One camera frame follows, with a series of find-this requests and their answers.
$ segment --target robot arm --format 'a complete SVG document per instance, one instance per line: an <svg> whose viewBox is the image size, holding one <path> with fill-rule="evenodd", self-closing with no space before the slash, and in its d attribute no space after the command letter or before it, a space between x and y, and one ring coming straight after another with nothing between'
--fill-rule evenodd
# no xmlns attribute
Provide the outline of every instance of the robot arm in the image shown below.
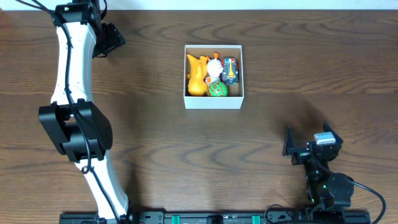
<svg viewBox="0 0 398 224"><path fill-rule="evenodd" d="M96 45L96 34L90 24L80 22L64 23L69 36L71 37L71 62L69 71L69 88L73 102L77 99L93 101L91 91L91 61ZM67 105L68 100L65 94L65 69L67 66L67 37L61 27L57 27L58 41L60 45L60 56L58 60L58 77L55 91L51 97L51 103Z"/></svg>
<svg viewBox="0 0 398 224"><path fill-rule="evenodd" d="M107 55L125 41L112 24L101 24L98 9L98 0L73 1L57 6L54 13L62 19L62 24L54 21L60 46L57 84L51 97L52 105L40 107L39 119L60 154L66 154L80 170L87 165L86 146L79 127L76 123L65 123L73 115L64 90L68 53L67 37L61 28L64 26L73 46L70 49L69 68L73 107L82 117L82 126L91 149L91 166L95 168L104 192L94 173L85 174L85 178L98 205L99 218L112 220L115 214L111 207L120 219L126 216L129 200L119 184L109 155L112 146L111 125L93 103L91 61L100 53Z"/></svg>

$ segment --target green ball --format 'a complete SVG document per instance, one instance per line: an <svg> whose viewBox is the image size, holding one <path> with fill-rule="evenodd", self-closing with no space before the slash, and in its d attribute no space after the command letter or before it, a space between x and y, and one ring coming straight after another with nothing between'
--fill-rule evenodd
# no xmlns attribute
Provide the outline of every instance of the green ball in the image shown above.
<svg viewBox="0 0 398 224"><path fill-rule="evenodd" d="M208 96L227 96L228 95L228 87L225 85L225 83L217 81L217 82L212 82L209 85L209 88L207 89L207 95Z"/></svg>

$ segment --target toy car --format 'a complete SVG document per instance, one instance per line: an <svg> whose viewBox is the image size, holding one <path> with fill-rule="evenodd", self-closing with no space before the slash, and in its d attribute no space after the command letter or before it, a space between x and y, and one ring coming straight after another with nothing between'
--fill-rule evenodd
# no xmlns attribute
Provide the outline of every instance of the toy car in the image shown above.
<svg viewBox="0 0 398 224"><path fill-rule="evenodd" d="M237 84L238 77L238 63L235 58L224 58L221 60L223 65L223 82L227 85Z"/></svg>

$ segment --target black bracket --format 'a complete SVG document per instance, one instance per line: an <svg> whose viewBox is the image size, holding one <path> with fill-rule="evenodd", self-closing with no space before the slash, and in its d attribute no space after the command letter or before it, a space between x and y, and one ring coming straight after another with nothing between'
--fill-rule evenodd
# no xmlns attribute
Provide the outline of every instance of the black bracket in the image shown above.
<svg viewBox="0 0 398 224"><path fill-rule="evenodd" d="M304 161L310 158L311 151L315 152L320 161L332 161L338 155L338 151L341 149L343 140L334 132L334 130L332 130L326 121L323 122L323 132L331 132L336 139L336 142L333 144L317 145L315 141L310 141L307 143L307 147L297 148L294 146L293 135L290 131L290 126L287 126L282 155L292 156L292 165L303 164Z"/></svg>
<svg viewBox="0 0 398 224"><path fill-rule="evenodd" d="M92 223L92 224L103 224L106 222L100 222L100 218L97 213L95 214L61 214L59 224L82 224L82 223Z"/></svg>
<svg viewBox="0 0 398 224"><path fill-rule="evenodd" d="M96 36L96 45L93 51L93 58L106 57L109 52L122 46L126 40L112 24L101 23L100 5L98 0L80 0L73 3L58 5L54 12L62 21L80 22L89 24ZM55 26L62 24L53 21Z"/></svg>
<svg viewBox="0 0 398 224"><path fill-rule="evenodd" d="M103 160L113 143L111 123L93 102L79 99L73 107L89 140L92 157ZM56 102L39 108L39 120L57 151L67 155L70 162L78 162L87 156L86 145L76 122L66 123L71 114L69 105L59 106Z"/></svg>

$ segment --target cardboard box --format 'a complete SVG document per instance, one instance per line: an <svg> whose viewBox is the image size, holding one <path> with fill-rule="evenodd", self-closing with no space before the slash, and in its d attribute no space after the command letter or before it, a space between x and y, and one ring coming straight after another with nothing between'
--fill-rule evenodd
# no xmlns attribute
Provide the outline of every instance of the cardboard box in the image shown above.
<svg viewBox="0 0 398 224"><path fill-rule="evenodd" d="M209 56L213 59L214 52L219 58L234 57L238 61L239 82L228 86L227 97L191 96L188 92L188 78L190 63L187 54L199 58ZM240 109L244 98L243 90L243 57L241 45L186 45L184 52L184 103L185 109Z"/></svg>

